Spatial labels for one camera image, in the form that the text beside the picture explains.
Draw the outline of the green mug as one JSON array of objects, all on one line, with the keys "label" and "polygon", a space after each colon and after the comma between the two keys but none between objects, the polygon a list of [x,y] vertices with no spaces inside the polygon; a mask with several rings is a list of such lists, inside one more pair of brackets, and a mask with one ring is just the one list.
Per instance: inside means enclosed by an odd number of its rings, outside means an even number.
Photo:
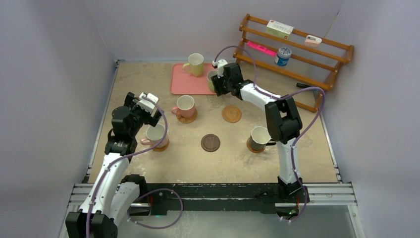
[{"label": "green mug", "polygon": [[211,70],[211,71],[209,71],[209,72],[207,73],[207,86],[208,86],[208,89],[209,89],[212,93],[214,93],[214,92],[215,92],[214,85],[213,85],[213,82],[212,82],[212,80],[211,80],[211,78],[212,78],[213,76],[217,76],[217,70],[216,70],[216,69],[215,69],[215,70]]}]

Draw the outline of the pink mug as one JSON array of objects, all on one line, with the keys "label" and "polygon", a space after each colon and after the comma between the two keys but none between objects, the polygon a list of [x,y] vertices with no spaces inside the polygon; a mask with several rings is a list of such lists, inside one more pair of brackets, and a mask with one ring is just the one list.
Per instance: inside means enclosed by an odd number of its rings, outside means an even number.
[{"label": "pink mug", "polygon": [[166,127],[163,124],[158,123],[155,127],[149,126],[146,130],[146,137],[141,139],[140,143],[142,145],[149,145],[151,147],[153,146],[159,146],[164,139],[167,137],[165,135]]},{"label": "pink mug", "polygon": [[171,110],[171,113],[189,119],[193,117],[195,111],[194,98],[190,95],[183,95],[177,99],[176,107]]}]

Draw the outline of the woven rattan coaster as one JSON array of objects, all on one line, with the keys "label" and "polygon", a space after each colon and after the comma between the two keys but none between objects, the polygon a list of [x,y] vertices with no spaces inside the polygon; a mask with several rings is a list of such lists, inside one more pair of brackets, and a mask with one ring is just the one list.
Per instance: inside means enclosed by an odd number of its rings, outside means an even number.
[{"label": "woven rattan coaster", "polygon": [[193,115],[190,118],[185,118],[182,115],[176,115],[176,118],[178,119],[178,121],[185,124],[194,122],[197,119],[197,117],[198,117],[197,110],[194,111]]},{"label": "woven rattan coaster", "polygon": [[230,105],[222,110],[221,115],[225,121],[236,123],[241,119],[242,112],[237,106]]}]

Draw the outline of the pink mug front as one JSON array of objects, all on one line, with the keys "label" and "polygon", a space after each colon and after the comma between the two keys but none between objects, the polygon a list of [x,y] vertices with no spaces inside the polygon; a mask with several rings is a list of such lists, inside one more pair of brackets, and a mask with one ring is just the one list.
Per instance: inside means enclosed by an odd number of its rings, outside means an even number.
[{"label": "pink mug front", "polygon": [[195,111],[194,98],[190,95],[183,95],[177,99],[176,107],[171,110],[171,113],[189,119],[193,117]]}]

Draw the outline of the smooth light wooden coaster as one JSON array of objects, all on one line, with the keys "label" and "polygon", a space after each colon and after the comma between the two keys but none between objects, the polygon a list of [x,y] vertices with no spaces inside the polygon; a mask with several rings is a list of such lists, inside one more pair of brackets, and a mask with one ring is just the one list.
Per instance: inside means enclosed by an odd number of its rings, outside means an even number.
[{"label": "smooth light wooden coaster", "polygon": [[169,139],[166,137],[164,141],[161,144],[159,144],[159,146],[156,146],[155,148],[153,148],[153,150],[156,152],[162,152],[168,148],[169,144],[170,144]]}]

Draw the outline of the black mug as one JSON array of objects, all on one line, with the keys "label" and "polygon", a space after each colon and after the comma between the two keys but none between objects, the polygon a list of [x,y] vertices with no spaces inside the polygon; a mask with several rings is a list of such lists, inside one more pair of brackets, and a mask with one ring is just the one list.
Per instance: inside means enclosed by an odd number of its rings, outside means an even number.
[{"label": "black mug", "polygon": [[261,150],[264,146],[275,144],[268,129],[263,126],[256,126],[250,133],[250,146],[254,150]]}]

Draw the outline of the dark walnut wooden coaster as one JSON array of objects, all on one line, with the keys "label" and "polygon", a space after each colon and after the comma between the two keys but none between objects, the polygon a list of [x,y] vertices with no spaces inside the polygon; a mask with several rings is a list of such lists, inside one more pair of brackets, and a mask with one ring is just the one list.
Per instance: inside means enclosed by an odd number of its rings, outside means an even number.
[{"label": "dark walnut wooden coaster", "polygon": [[201,139],[201,147],[207,152],[214,152],[220,147],[220,139],[215,134],[207,134]]}]

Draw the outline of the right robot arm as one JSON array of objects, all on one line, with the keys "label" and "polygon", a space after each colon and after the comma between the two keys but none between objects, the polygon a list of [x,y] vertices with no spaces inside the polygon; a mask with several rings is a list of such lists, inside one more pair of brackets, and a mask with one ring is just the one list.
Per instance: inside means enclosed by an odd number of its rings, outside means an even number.
[{"label": "right robot arm", "polygon": [[218,96],[230,93],[239,100],[249,102],[265,113],[266,127],[276,143],[279,157],[278,195],[285,202],[292,199],[309,201],[297,162],[297,139],[303,127],[296,103],[292,97],[281,97],[259,88],[255,82],[245,80],[237,63],[226,60],[212,62],[217,74],[211,77]]}]

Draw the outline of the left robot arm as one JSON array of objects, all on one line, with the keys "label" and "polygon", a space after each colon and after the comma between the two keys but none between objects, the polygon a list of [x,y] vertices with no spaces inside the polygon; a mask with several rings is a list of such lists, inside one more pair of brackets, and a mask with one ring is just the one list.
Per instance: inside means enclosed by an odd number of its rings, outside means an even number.
[{"label": "left robot arm", "polygon": [[134,156],[136,135],[143,125],[155,127],[163,116],[159,98],[151,93],[136,97],[129,92],[123,106],[112,111],[105,155],[98,177],[76,212],[69,212],[65,227],[70,238],[115,238],[131,202],[146,200],[148,190],[142,176],[123,177]]}]

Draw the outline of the yellow mug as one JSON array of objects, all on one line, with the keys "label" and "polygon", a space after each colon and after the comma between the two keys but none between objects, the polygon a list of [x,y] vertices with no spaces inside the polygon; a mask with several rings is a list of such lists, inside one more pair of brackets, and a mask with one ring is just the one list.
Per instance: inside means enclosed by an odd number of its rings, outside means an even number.
[{"label": "yellow mug", "polygon": [[204,72],[204,57],[199,53],[193,53],[188,56],[188,62],[183,64],[183,70],[194,77],[200,77]]}]

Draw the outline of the pink plastic tray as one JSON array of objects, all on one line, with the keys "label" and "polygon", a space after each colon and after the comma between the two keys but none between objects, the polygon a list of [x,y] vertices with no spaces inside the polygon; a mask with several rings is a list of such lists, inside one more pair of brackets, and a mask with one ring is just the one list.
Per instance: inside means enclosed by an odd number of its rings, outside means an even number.
[{"label": "pink plastic tray", "polygon": [[174,95],[215,95],[208,86],[207,73],[213,70],[210,63],[204,64],[204,74],[194,77],[183,69],[182,63],[172,67],[170,92]]}]

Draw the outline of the pink highlighter marker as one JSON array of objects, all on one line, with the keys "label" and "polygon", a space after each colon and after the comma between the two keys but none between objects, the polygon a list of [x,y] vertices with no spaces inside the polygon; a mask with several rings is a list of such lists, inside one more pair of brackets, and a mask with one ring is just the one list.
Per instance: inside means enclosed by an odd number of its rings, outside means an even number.
[{"label": "pink highlighter marker", "polygon": [[269,55],[271,57],[275,57],[277,55],[277,53],[275,51],[269,50],[268,48],[266,48],[262,45],[258,45],[258,44],[254,43],[252,41],[248,41],[247,46],[250,47],[250,48],[253,48],[257,51],[260,51],[260,52],[262,52],[266,55]]}]

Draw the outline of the blue white round jar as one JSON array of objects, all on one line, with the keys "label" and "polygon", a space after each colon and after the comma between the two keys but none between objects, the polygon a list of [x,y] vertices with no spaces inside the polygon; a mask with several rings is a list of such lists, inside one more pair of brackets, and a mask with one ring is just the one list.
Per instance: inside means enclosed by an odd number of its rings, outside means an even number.
[{"label": "blue white round jar", "polygon": [[278,66],[286,66],[291,55],[292,50],[289,47],[281,47],[277,51],[274,62]]}]

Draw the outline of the white green box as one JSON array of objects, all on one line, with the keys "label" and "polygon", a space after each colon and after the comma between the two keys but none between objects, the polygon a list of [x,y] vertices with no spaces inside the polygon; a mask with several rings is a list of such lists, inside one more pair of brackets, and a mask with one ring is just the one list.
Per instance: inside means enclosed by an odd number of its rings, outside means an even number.
[{"label": "white green box", "polygon": [[293,26],[274,20],[269,20],[265,27],[265,33],[285,40],[289,40],[293,30]]}]

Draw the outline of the black blue marker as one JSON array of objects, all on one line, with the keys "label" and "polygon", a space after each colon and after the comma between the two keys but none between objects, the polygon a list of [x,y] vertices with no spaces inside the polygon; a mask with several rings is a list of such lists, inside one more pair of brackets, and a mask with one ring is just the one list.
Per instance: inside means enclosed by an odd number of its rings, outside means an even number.
[{"label": "black blue marker", "polygon": [[296,87],[299,89],[298,92],[309,92],[309,91],[317,91],[318,88],[312,85],[304,84],[304,83],[296,83]]}]

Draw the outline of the wooden tiered shelf rack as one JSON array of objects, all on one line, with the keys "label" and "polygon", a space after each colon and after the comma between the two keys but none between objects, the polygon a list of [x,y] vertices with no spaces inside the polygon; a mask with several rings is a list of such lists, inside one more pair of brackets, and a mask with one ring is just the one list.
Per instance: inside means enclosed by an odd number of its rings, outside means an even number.
[{"label": "wooden tiered shelf rack", "polygon": [[[237,63],[252,61],[262,70],[269,70],[279,74],[282,78],[288,77],[296,83],[304,83],[319,87],[325,92],[334,87],[340,69],[353,58],[354,46],[346,45],[327,38],[322,38],[322,44],[309,47],[304,44],[307,32],[294,29],[289,40],[281,39],[265,33],[269,20],[246,14],[239,25],[242,33],[238,48],[233,57]],[[247,46],[252,41],[277,53],[281,47],[289,47],[292,55],[286,66],[278,66],[275,57],[266,55]]]}]

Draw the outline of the small pink white case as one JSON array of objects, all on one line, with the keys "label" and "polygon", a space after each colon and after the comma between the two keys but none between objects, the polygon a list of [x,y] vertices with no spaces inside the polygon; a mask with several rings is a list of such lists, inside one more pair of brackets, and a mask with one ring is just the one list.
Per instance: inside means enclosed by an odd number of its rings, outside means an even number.
[{"label": "small pink white case", "polygon": [[313,35],[307,35],[305,37],[304,44],[309,47],[317,48],[322,44],[322,38]]}]

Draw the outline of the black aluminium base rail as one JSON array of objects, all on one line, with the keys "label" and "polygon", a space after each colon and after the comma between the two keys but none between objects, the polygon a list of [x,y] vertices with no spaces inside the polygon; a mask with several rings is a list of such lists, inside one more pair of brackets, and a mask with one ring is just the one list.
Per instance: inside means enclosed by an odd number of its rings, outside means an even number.
[{"label": "black aluminium base rail", "polygon": [[168,211],[237,211],[276,214],[296,218],[306,206],[355,205],[349,183],[307,183],[306,191],[285,192],[278,183],[147,183],[144,177],[126,177],[112,194],[121,198],[139,190],[130,199],[134,209],[146,209],[151,215]]}]

